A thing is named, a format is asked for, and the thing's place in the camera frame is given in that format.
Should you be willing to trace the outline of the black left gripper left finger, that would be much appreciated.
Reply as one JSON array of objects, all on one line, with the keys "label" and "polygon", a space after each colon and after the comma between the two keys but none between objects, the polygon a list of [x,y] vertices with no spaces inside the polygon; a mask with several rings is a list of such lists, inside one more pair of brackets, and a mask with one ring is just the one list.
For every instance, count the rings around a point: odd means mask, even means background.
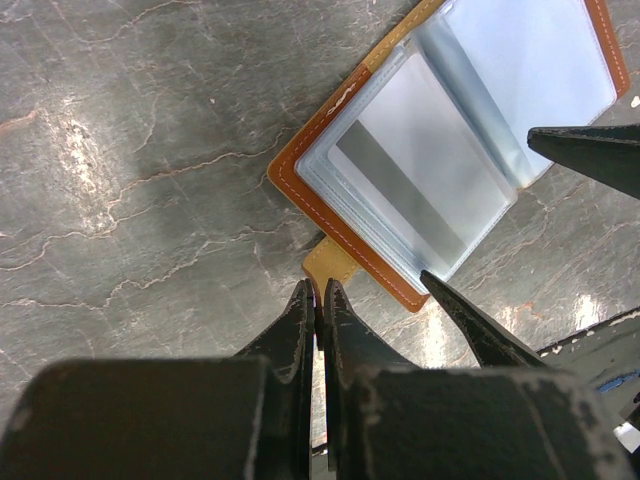
[{"label": "black left gripper left finger", "polygon": [[5,479],[306,479],[314,293],[226,358],[74,359],[27,386]]}]

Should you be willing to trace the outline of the brown leather card holder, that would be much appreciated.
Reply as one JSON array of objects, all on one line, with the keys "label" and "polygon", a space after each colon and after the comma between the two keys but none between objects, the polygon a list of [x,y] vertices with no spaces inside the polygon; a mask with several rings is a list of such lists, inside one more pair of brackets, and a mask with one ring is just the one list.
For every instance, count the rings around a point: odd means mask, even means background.
[{"label": "brown leather card holder", "polygon": [[268,168],[325,234],[318,294],[364,270],[407,310],[448,280],[550,161],[538,126],[592,123],[630,87],[603,1],[422,1]]}]

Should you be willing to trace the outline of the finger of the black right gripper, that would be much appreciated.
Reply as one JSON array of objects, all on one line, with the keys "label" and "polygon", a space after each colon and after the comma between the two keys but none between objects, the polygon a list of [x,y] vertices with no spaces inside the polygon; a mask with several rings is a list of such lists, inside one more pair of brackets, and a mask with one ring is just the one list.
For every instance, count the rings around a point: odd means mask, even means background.
[{"label": "finger of the black right gripper", "polygon": [[481,368],[547,367],[536,352],[446,282],[427,270],[420,281],[462,332]]},{"label": "finger of the black right gripper", "polygon": [[639,125],[536,127],[531,150],[546,159],[639,199]]}]

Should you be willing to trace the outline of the white card with stripe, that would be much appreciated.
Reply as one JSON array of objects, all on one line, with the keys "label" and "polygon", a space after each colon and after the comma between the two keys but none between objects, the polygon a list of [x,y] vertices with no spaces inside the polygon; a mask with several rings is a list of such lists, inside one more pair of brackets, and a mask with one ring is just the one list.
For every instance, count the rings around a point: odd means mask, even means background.
[{"label": "white card with stripe", "polygon": [[423,55],[402,59],[328,152],[415,270],[450,276],[516,200]]}]

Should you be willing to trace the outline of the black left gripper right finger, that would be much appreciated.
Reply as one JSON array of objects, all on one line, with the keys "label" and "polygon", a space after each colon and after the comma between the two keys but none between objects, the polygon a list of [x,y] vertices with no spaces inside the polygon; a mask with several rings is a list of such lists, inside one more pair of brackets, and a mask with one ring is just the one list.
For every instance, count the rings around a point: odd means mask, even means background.
[{"label": "black left gripper right finger", "polygon": [[340,479],[631,479],[596,392],[547,365],[425,369],[327,283],[328,464]]}]

